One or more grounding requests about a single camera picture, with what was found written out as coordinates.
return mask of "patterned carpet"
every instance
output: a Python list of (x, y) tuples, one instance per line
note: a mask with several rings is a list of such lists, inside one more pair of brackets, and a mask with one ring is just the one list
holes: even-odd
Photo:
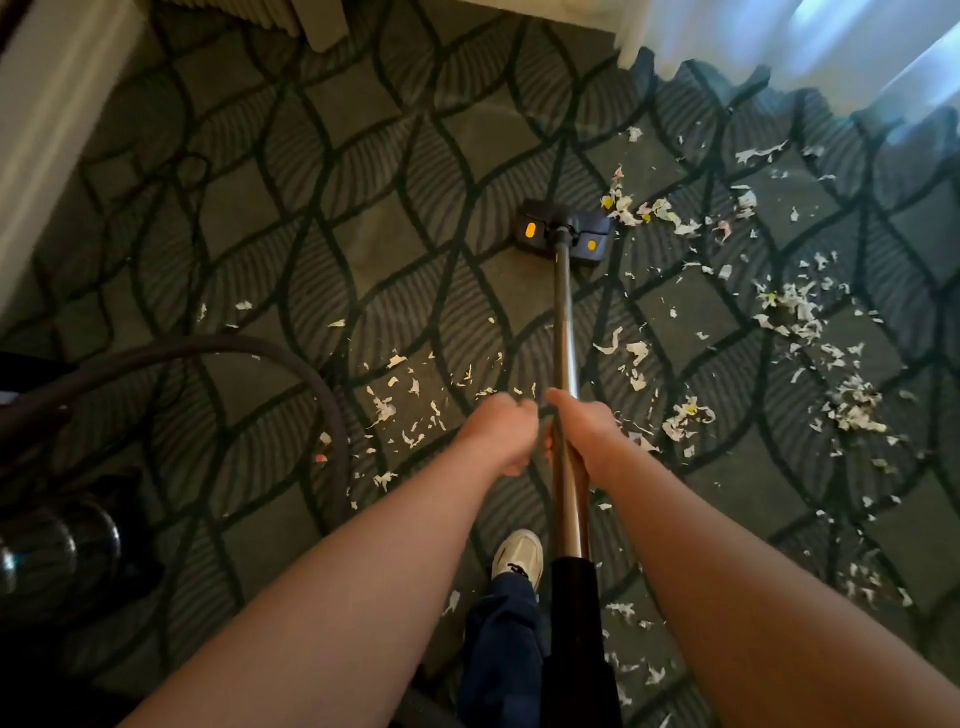
[[(429, 462), (478, 392), (529, 396), (536, 385), (539, 396), (552, 369), (551, 262), (509, 244), (511, 216), (526, 197), (597, 206), (622, 164), (637, 203), (669, 196), (684, 220), (731, 220), (732, 236), (721, 245), (707, 226), (680, 237), (654, 220), (619, 233), (598, 269), (576, 271), (586, 394), (631, 431), (654, 431), (689, 487), (960, 680), (956, 115), (913, 128), (837, 119), (816, 91), (777, 93), (760, 72), (731, 87), (695, 63), (665, 83), (648, 56), (618, 70), (609, 36), (452, 0), (370, 0), (349, 15), (350, 38), (316, 55), (215, 12), (158, 4), (2, 338), (5, 351), (72, 361), (169, 332), (277, 342), (342, 402), (349, 495), (315, 463), (324, 423), (312, 398), (266, 361), (206, 356), (84, 398), (4, 501), (50, 473), (83, 482), (138, 464), (168, 571), (148, 598), (74, 633), (64, 665), (150, 691), (350, 518), (351, 502), (382, 497), (375, 475), (397, 473), (388, 487), (401, 487)], [(631, 126), (643, 131), (636, 143)], [(758, 198), (747, 220), (733, 215), (743, 184)], [(822, 272), (804, 265), (818, 256)], [(860, 374), (885, 395), (876, 418), (901, 436), (895, 445), (830, 421), (811, 428), (850, 363), (832, 367), (818, 347), (791, 354), (753, 318), (752, 281), (778, 290), (804, 275), (821, 288), (823, 342), (865, 344)], [(618, 371), (630, 361), (623, 344), (611, 355), (591, 345), (608, 346), (618, 327), (624, 343), (650, 346), (642, 391)], [(395, 355), (406, 360), (390, 368)], [(374, 428), (368, 388), (396, 407)], [(716, 413), (689, 457), (660, 430), (687, 394)], [(548, 483), (538, 460), (484, 506), (454, 585), (463, 599), (424, 657), (442, 702), (500, 540), (526, 526), (549, 547)], [(603, 599), (636, 610), (605, 612), (609, 650), (622, 665), (645, 661), (619, 675), (629, 724), (711, 725), (615, 510), (594, 500)]]

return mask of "white wall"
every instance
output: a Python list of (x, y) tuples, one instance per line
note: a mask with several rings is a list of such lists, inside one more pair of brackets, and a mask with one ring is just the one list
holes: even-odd
[(0, 58), (0, 313), (145, 23), (134, 0), (35, 0)]

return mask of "sneaker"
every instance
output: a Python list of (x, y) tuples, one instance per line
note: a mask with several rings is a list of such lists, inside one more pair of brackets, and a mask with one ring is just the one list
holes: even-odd
[(537, 589), (543, 576), (543, 544), (536, 533), (521, 528), (500, 544), (493, 557), (493, 578), (507, 571), (523, 574)]

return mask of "black vacuum hose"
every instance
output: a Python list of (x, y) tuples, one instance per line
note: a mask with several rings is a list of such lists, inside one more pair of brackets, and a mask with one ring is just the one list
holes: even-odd
[(341, 506), (336, 509), (337, 518), (345, 517), (349, 478), (347, 426), (344, 424), (343, 415), (340, 413), (340, 407), (337, 406), (333, 393), (326, 386), (323, 378), (294, 353), (269, 341), (250, 338), (250, 336), (234, 334), (183, 336), (155, 341), (128, 352), (93, 359), (76, 372), (22, 395), (10, 406), (0, 409), (0, 444), (15, 438), (22, 428), (44, 415), (49, 415), (58, 407), (123, 375), (173, 359), (219, 352), (263, 356), (293, 372), (310, 388), (324, 413), (326, 429), (333, 439), (331, 443), (333, 456), (329, 458), (328, 466), (333, 468), (333, 482), (330, 487), (335, 489), (334, 502)]

